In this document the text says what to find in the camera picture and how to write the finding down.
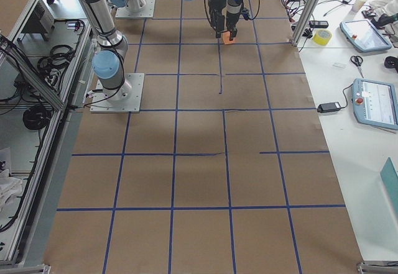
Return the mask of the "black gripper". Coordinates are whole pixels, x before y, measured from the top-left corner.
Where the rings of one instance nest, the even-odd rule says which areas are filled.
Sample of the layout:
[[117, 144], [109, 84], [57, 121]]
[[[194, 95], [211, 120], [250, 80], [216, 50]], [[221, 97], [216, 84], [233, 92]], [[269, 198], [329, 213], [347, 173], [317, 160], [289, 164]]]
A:
[[236, 28], [236, 24], [238, 23], [239, 17], [241, 13], [241, 5], [226, 6], [226, 26], [229, 31], [229, 40], [234, 40], [236, 37], [238, 30]]
[[208, 0], [210, 24], [216, 30], [216, 38], [221, 37], [225, 27], [225, 16], [223, 9], [226, 7], [226, 0]]

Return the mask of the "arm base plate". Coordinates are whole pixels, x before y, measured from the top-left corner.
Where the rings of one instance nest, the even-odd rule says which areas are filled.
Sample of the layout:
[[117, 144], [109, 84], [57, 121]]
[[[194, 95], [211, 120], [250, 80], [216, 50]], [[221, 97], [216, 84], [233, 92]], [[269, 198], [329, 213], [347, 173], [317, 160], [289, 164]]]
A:
[[145, 19], [153, 18], [155, 0], [128, 0], [126, 6], [116, 11], [117, 19]]
[[102, 89], [95, 93], [90, 106], [92, 113], [138, 113], [141, 108], [142, 90], [144, 86], [143, 73], [126, 73], [125, 82], [119, 90], [110, 91], [103, 89], [99, 80], [96, 89]]

